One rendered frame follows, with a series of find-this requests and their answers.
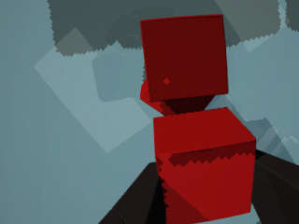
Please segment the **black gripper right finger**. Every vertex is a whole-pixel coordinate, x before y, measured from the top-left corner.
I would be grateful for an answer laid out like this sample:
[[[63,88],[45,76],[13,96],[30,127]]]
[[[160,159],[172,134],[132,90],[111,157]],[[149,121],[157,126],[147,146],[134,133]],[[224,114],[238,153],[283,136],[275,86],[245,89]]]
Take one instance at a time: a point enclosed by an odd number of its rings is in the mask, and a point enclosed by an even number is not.
[[[299,224],[299,165],[255,150],[251,202],[262,224]]]

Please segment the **red cube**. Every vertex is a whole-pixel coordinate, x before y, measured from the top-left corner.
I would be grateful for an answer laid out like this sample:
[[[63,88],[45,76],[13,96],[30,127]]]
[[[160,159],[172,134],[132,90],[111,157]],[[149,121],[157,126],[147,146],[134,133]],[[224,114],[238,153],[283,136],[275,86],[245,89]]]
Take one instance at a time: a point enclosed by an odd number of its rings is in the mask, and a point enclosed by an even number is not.
[[[157,101],[150,102],[149,83],[147,79],[143,82],[141,89],[141,100],[146,102],[147,105],[157,109],[164,116],[180,115],[180,113],[205,111],[206,106],[212,102],[212,98],[216,94],[210,96],[179,98],[179,100]]]
[[[223,15],[141,20],[149,101],[228,94]]]
[[[153,127],[167,224],[250,212],[257,138],[231,109],[154,117]]]

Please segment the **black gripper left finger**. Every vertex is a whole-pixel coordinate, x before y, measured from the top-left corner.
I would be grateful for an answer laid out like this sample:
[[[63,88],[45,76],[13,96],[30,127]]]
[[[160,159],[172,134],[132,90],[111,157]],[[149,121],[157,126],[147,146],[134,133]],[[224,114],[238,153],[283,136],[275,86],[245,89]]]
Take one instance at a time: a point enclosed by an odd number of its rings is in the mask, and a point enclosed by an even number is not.
[[[98,224],[167,224],[157,161],[147,164]]]

